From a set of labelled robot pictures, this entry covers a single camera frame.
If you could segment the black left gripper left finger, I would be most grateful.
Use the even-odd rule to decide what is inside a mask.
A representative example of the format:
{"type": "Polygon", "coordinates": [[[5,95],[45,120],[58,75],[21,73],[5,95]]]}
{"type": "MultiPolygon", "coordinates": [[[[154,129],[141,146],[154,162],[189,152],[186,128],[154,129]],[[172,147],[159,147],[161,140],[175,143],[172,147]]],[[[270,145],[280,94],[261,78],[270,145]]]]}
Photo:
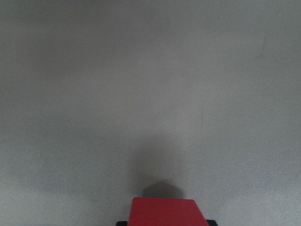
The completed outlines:
{"type": "Polygon", "coordinates": [[[116,222],[116,226],[127,226],[127,221],[118,221],[116,222]]]}

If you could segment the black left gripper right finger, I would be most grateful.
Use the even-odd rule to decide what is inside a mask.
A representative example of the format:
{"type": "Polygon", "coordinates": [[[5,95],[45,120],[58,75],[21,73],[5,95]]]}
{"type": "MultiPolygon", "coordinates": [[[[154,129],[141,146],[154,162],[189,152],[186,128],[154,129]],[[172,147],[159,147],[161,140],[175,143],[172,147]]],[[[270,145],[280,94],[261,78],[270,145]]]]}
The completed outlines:
{"type": "Polygon", "coordinates": [[[215,220],[207,219],[206,222],[209,226],[218,226],[218,224],[215,220]]]}

